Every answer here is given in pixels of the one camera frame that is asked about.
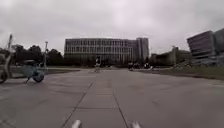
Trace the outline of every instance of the asphalt road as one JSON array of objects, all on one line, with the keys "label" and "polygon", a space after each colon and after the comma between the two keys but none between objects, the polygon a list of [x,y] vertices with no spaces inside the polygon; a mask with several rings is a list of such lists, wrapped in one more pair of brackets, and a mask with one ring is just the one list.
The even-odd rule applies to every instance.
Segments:
[{"label": "asphalt road", "polygon": [[127,70],[54,74],[0,86],[0,128],[223,128],[223,81]]}]

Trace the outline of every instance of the overcast sky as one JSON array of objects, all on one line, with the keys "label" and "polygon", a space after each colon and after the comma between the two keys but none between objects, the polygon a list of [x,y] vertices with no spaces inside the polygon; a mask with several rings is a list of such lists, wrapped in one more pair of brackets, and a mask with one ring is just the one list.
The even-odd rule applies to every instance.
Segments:
[{"label": "overcast sky", "polygon": [[223,0],[0,0],[0,46],[9,34],[26,48],[49,42],[63,52],[66,38],[148,37],[150,50],[173,45],[188,49],[186,38],[224,27]]}]

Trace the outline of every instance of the light pole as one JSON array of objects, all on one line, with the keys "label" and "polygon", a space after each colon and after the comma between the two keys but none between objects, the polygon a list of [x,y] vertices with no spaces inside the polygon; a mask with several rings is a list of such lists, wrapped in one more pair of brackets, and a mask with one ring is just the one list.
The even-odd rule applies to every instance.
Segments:
[{"label": "light pole", "polygon": [[48,42],[45,41],[45,53],[44,53],[44,70],[45,71],[47,69],[47,44],[48,44]]}]

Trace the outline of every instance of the multi-story building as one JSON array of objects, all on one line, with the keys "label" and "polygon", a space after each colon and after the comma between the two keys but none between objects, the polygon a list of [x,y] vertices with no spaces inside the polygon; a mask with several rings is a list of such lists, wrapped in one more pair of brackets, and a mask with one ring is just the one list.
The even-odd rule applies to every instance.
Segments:
[{"label": "multi-story building", "polygon": [[224,62],[224,29],[207,31],[187,39],[194,62]]},{"label": "multi-story building", "polygon": [[194,59],[212,58],[216,55],[212,31],[207,31],[187,39]]},{"label": "multi-story building", "polygon": [[149,54],[148,39],[66,39],[64,54],[65,58],[75,58],[74,61],[78,60],[81,63],[95,60],[96,57],[112,64],[141,61],[145,60]]}]

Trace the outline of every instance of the pavement crack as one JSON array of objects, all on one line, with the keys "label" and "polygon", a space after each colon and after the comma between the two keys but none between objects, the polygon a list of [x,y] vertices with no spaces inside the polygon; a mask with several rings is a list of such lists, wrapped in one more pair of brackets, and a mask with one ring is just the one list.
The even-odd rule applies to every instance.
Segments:
[{"label": "pavement crack", "polygon": [[124,114],[123,114],[123,112],[122,112],[122,110],[121,110],[121,107],[120,107],[120,105],[119,105],[119,102],[118,102],[118,100],[117,100],[117,97],[115,96],[114,91],[113,91],[113,96],[114,96],[114,99],[115,99],[116,104],[117,104],[117,106],[118,106],[118,110],[120,111],[120,114],[121,114],[121,116],[122,116],[122,118],[123,118],[123,121],[124,121],[124,123],[125,123],[125,125],[126,125],[126,128],[128,128],[128,124],[127,124],[127,122],[126,122],[126,120],[125,120],[125,118],[124,118]]},{"label": "pavement crack", "polygon": [[90,86],[88,87],[88,89],[85,91],[85,93],[83,94],[83,96],[81,97],[81,99],[79,100],[79,102],[77,103],[77,105],[74,107],[74,109],[72,110],[71,114],[69,115],[68,119],[65,120],[65,122],[62,124],[61,128],[64,128],[65,125],[67,124],[67,122],[69,121],[69,119],[72,117],[72,114],[75,112],[75,110],[78,108],[79,104],[82,102],[83,98],[86,96],[87,91],[90,89],[90,87],[93,85],[93,83],[90,84]]}]

